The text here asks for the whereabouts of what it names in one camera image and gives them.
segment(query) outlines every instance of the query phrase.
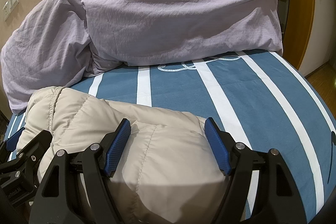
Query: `mattress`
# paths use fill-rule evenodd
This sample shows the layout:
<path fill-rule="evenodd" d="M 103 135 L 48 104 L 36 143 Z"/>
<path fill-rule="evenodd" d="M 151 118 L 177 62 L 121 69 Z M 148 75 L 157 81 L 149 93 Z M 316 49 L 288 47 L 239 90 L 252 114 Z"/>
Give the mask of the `mattress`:
<path fill-rule="evenodd" d="M 72 88 L 99 99 L 213 117 L 235 141 L 253 150 L 277 148 L 298 186 L 308 221 L 336 185 L 336 167 L 331 164 L 335 119 L 312 86 L 274 52 L 229 52 L 159 66 L 123 65 Z M 24 126 L 24 118 L 25 113 L 11 118 L 6 137 Z M 253 171 L 247 216 L 257 182 L 258 171 Z"/>

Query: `white wall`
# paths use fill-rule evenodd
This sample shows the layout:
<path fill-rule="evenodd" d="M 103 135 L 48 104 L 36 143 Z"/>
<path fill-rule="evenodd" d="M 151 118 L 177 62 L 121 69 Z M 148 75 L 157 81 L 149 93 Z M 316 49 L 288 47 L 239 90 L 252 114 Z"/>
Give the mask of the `white wall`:
<path fill-rule="evenodd" d="M 315 0 L 313 25 L 299 71 L 306 76 L 326 63 L 330 58 L 335 40 L 336 0 Z"/>

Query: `wooden door frame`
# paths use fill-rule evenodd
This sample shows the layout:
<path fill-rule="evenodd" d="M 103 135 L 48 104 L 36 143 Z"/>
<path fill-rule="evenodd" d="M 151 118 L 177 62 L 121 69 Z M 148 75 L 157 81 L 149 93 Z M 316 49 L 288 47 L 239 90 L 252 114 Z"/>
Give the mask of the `wooden door frame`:
<path fill-rule="evenodd" d="M 283 35 L 283 58 L 299 69 L 307 49 L 314 20 L 315 0 L 289 0 Z"/>

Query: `wooden floor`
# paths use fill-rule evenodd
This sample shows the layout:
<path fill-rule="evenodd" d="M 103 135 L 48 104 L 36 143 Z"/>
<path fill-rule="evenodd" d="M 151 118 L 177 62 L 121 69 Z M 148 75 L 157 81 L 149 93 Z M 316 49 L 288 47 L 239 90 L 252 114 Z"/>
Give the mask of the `wooden floor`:
<path fill-rule="evenodd" d="M 334 68 L 326 63 L 307 80 L 316 89 L 336 118 L 336 71 Z"/>

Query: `screw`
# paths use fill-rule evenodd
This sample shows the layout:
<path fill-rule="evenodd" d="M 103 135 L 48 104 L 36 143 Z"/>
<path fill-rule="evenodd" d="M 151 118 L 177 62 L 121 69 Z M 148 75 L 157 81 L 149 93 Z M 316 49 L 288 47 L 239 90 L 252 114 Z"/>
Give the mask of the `screw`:
<path fill-rule="evenodd" d="M 272 155 L 274 155 L 274 156 L 279 155 L 279 151 L 278 151 L 277 149 L 275 149 L 275 148 L 272 148 L 272 149 L 271 149 L 271 153 L 272 153 Z"/>
<path fill-rule="evenodd" d="M 239 150 L 242 150 L 242 149 L 245 148 L 245 145 L 243 143 L 239 142 L 239 143 L 236 143 L 236 148 L 238 148 Z"/>
<path fill-rule="evenodd" d="M 95 151 L 95 150 L 98 150 L 99 149 L 99 143 L 94 143 L 94 144 L 92 144 L 91 146 L 90 146 L 90 149 L 91 150 L 93 150 L 93 151 Z"/>
<path fill-rule="evenodd" d="M 63 149 L 58 150 L 57 153 L 56 153 L 56 155 L 59 156 L 59 157 L 62 157 L 64 154 L 65 154 L 65 151 Z"/>

